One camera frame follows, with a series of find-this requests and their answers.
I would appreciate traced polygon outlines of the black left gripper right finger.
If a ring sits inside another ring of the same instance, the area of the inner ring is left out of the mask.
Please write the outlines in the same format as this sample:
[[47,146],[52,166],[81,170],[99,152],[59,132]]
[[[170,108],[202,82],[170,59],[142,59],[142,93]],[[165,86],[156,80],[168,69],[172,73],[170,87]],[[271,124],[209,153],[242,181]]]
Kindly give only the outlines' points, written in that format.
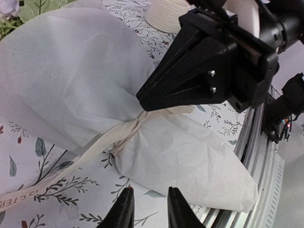
[[202,223],[176,187],[169,187],[168,190],[168,223],[170,228],[202,227]]

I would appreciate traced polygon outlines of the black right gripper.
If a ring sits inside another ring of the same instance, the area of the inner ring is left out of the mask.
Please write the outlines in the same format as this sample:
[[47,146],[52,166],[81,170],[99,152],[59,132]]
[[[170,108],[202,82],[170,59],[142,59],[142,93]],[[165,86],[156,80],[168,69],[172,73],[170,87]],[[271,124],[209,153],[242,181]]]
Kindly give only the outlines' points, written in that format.
[[188,43],[171,44],[136,97],[145,111],[229,101],[264,102],[278,55],[303,39],[301,0],[194,0],[182,16]]

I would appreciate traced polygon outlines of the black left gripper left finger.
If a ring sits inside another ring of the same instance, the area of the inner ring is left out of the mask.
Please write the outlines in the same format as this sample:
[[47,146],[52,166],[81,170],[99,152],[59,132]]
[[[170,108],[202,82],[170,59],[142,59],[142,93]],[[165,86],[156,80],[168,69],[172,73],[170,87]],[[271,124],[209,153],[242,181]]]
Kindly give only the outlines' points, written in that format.
[[103,221],[96,228],[133,228],[134,191],[132,187],[123,189]]

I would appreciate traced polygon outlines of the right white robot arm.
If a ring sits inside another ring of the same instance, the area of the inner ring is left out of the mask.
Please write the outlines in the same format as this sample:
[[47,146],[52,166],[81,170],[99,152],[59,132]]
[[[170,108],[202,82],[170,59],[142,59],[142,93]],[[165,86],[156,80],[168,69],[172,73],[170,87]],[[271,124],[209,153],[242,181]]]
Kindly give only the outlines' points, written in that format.
[[195,0],[138,91],[145,111],[228,101],[239,113],[266,99],[278,56],[304,39],[301,0]]

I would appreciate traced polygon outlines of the cream white mug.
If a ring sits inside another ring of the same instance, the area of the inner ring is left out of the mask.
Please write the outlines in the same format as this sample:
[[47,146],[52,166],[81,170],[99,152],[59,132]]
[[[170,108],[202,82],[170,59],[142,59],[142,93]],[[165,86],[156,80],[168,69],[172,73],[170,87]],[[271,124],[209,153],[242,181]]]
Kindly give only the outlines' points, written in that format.
[[145,19],[153,28],[165,33],[178,33],[179,17],[191,9],[186,0],[153,0]]

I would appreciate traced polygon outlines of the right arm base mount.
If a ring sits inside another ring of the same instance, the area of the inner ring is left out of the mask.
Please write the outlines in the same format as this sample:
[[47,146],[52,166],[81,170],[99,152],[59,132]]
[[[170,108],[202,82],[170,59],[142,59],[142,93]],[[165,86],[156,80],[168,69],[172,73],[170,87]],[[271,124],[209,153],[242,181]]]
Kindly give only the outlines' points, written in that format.
[[263,112],[262,131],[276,144],[290,136],[288,126],[304,112],[304,74],[289,79],[282,92],[277,99],[267,95]]

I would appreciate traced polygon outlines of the aluminium front rail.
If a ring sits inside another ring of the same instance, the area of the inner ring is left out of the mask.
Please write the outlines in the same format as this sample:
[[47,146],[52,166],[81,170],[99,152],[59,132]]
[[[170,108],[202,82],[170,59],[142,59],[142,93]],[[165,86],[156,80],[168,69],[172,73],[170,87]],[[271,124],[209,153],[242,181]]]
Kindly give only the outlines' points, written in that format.
[[285,162],[277,145],[262,132],[264,105],[238,114],[228,103],[198,105],[204,125],[231,146],[258,185],[258,198],[249,213],[195,206],[207,228],[272,228],[282,189]]

